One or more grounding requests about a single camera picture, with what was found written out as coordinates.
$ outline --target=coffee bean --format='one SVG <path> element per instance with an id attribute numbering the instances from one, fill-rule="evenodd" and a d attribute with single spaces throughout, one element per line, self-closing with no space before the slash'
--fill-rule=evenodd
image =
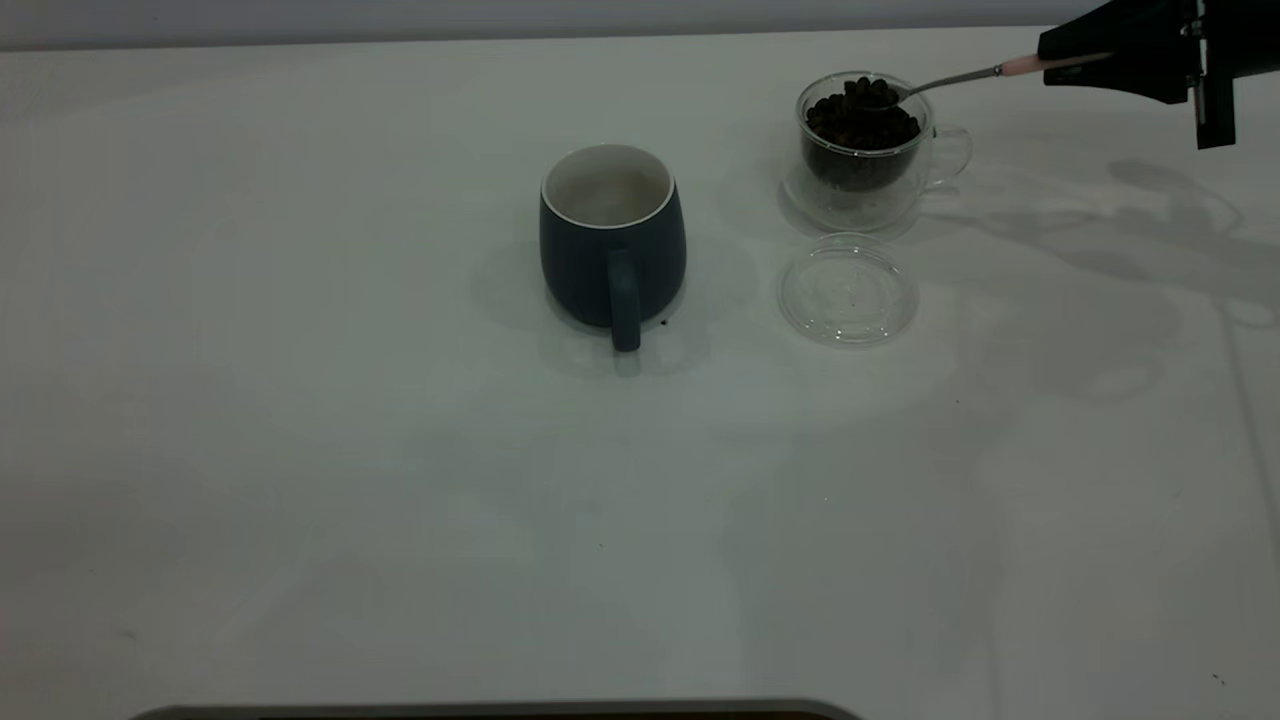
<path id="1" fill-rule="evenodd" d="M 920 122 L 895 106 L 897 90 L 883 78 L 846 81 L 845 92 L 823 97 L 805 111 L 809 129 L 822 140 L 852 150 L 892 150 L 920 135 Z M 820 179 L 841 191 L 869 191 L 900 178 L 910 167 L 915 147 L 886 156 L 849 155 L 806 142 L 805 164 Z"/>

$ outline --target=wall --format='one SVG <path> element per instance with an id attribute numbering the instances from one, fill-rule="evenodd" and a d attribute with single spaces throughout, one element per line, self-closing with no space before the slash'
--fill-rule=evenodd
<path id="1" fill-rule="evenodd" d="M 1051 24 L 1101 0 L 0 0 L 0 49 Z"/>

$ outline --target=pink spoon handle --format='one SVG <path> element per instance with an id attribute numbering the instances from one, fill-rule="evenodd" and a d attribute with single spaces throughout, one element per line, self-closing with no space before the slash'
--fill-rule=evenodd
<path id="1" fill-rule="evenodd" d="M 1002 73 L 1005 77 L 1024 76 L 1027 73 L 1042 73 L 1044 70 L 1052 70 L 1057 68 L 1070 68 L 1071 65 L 1083 65 L 1085 63 L 1093 63 L 1094 60 L 1106 60 L 1112 53 L 1096 53 L 1093 55 L 1080 55 L 1078 58 L 1066 58 L 1064 60 L 1041 60 L 1038 55 L 1027 55 L 1025 58 L 1014 58 L 1001 63 Z"/>

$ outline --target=mug rim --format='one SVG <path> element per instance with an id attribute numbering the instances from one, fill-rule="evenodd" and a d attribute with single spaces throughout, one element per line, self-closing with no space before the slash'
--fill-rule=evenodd
<path id="1" fill-rule="evenodd" d="M 554 173 L 557 168 L 559 168 L 561 165 L 563 165 L 566 160 L 568 160 L 570 158 L 573 158 L 575 155 L 580 155 L 582 152 L 600 151 L 600 150 L 608 149 L 608 147 L 622 149 L 622 150 L 630 150 L 630 151 L 634 151 L 634 152 L 639 152 L 640 155 L 645 155 L 650 160 L 653 160 L 654 163 L 657 163 L 658 167 L 662 168 L 662 172 L 666 173 L 666 177 L 667 177 L 667 196 L 662 199 L 662 202 L 659 202 L 658 206 L 653 209 L 653 211 L 650 211 L 649 214 L 644 215 L 643 218 L 637 218 L 635 220 L 631 220 L 631 222 L 627 222 L 627 223 L 621 223 L 621 224 L 617 224 L 617 225 L 594 225 L 591 223 L 584 223 L 581 220 L 575 220 L 573 218 L 570 218 L 564 213 L 561 213 L 559 209 L 556 208 L 556 205 L 553 205 L 552 201 L 547 199 L 547 181 L 550 179 L 552 173 Z M 556 213 L 556 217 L 559 218 L 559 219 L 562 219 L 562 220 L 564 220 L 566 223 L 577 225 L 580 228 L 591 229 L 591 231 L 617 231 L 617 229 L 630 228 L 630 227 L 635 227 L 635 225 L 639 225 L 641 223 L 645 223 L 645 222 L 653 219 L 655 215 L 658 215 L 658 213 L 662 213 L 663 210 L 666 210 L 667 206 L 671 205 L 671 199 L 676 195 L 676 176 L 672 174 L 671 168 L 668 168 L 667 164 L 662 161 L 662 158 L 658 158 L 653 152 L 649 152 L 648 150 L 645 150 L 644 147 L 639 147 L 639 146 L 635 146 L 635 145 L 627 145 L 625 142 L 598 142 L 595 145 L 588 145 L 586 147 L 579 147 L 577 150 L 573 150 L 573 151 L 566 154 L 559 160 L 556 160 L 556 164 L 552 165 L 552 169 L 547 170 L 547 174 L 543 176 L 540 195 L 541 195 L 541 199 L 543 199 L 543 205 L 545 205 L 552 213 Z"/>
<path id="2" fill-rule="evenodd" d="M 923 92 L 919 92 L 916 95 L 913 95 L 911 97 L 919 97 L 920 102 L 924 105 L 924 127 L 920 128 L 919 135 L 904 142 L 902 145 L 895 145 L 893 147 L 886 147 L 884 150 L 859 150 L 856 147 L 845 147 L 844 145 L 836 145 L 835 142 L 823 140 L 822 137 L 818 136 L 818 133 L 813 132 L 813 128 L 809 127 L 809 118 L 804 115 L 804 102 L 805 99 L 809 97 L 809 94 L 813 92 L 813 88 L 818 87 L 819 85 L 827 81 L 832 81 L 841 77 L 867 77 L 873 79 L 883 78 L 884 82 L 901 87 L 904 90 L 911 90 L 914 87 L 911 83 L 906 82 L 902 78 L 891 76 L 888 73 L 878 73 L 876 70 L 841 70 L 838 73 L 831 73 L 828 76 L 823 76 L 810 82 L 809 86 L 804 88 L 804 92 L 800 94 L 800 97 L 796 99 L 796 119 L 800 120 L 800 132 L 803 132 L 805 137 L 808 137 L 810 141 L 815 142 L 817 145 L 820 145 L 827 150 L 831 150 L 832 152 L 838 152 L 841 155 L 852 155 L 856 158 L 890 158 L 893 155 L 901 155 L 904 151 L 910 150 L 916 145 L 924 142 L 925 137 L 933 135 L 933 129 L 934 127 L 937 127 L 937 123 L 933 119 L 934 118 L 933 104 L 929 102 L 929 99 L 925 97 Z"/>

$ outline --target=metal spoon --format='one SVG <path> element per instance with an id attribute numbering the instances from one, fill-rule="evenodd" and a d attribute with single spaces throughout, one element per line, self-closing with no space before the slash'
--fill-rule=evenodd
<path id="1" fill-rule="evenodd" d="M 1071 65 L 1083 65 L 1085 63 L 1093 63 L 1096 60 L 1105 60 L 1114 55 L 1114 53 L 1097 53 L 1093 55 L 1080 55 L 1078 58 L 1066 58 L 1064 60 L 1041 60 L 1037 55 L 1027 55 L 1025 58 L 1015 58 L 1001 63 L 993 68 L 984 68 L 980 70 L 974 70 L 972 73 L 963 73 L 959 76 L 945 77 L 942 79 L 936 79 L 933 82 L 927 82 L 924 85 L 915 86 L 910 90 L 905 87 L 895 88 L 897 91 L 897 102 L 891 105 L 881 105 L 873 108 L 860 108 L 861 110 L 881 111 L 888 110 L 890 108 L 897 108 L 908 97 L 924 92 L 925 90 L 933 90 L 934 87 L 943 87 L 947 85 L 959 85 L 961 82 L 973 82 L 975 79 L 984 79 L 989 77 L 1012 77 L 1023 76 L 1028 73 L 1039 73 L 1044 70 L 1052 70 L 1056 68 L 1069 68 Z"/>

